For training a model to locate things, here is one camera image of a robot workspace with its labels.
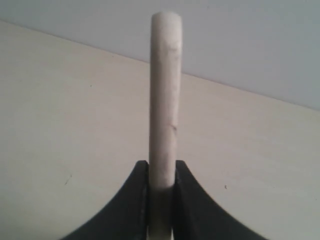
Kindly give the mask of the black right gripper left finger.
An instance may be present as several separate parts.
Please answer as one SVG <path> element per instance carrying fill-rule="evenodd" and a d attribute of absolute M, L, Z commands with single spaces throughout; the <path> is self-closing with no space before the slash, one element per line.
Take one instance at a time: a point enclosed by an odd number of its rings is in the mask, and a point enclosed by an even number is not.
<path fill-rule="evenodd" d="M 101 211 L 64 240 L 145 240 L 149 165 L 139 160 L 123 186 Z"/>

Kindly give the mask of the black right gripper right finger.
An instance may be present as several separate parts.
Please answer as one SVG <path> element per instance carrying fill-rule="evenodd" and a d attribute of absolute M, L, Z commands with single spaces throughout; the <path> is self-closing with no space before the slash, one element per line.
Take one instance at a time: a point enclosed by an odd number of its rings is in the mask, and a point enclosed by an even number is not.
<path fill-rule="evenodd" d="M 175 240 L 265 239 L 219 206 L 182 160 L 175 162 L 171 220 Z"/>

